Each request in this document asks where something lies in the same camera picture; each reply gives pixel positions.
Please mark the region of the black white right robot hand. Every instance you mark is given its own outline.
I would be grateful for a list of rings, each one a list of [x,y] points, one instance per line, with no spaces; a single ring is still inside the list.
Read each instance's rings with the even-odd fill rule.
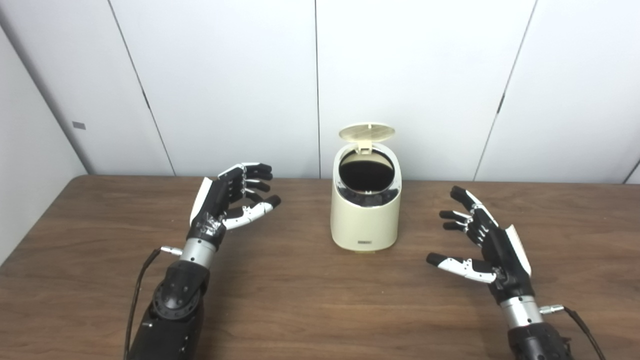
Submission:
[[[501,227],[486,206],[463,187],[453,186],[450,197],[462,204],[466,212],[441,210],[439,217],[445,220],[442,227],[465,234],[480,249],[482,258],[430,252],[426,262],[442,271],[487,284],[498,305],[512,298],[534,297],[531,265],[515,226]]]

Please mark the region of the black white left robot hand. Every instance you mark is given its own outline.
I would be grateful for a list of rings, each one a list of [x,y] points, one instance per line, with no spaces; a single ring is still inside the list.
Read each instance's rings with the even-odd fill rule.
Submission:
[[[214,179],[205,177],[190,214],[186,239],[201,240],[218,251],[227,230],[246,226],[272,212],[282,200],[268,193],[272,167],[262,162],[240,162]]]

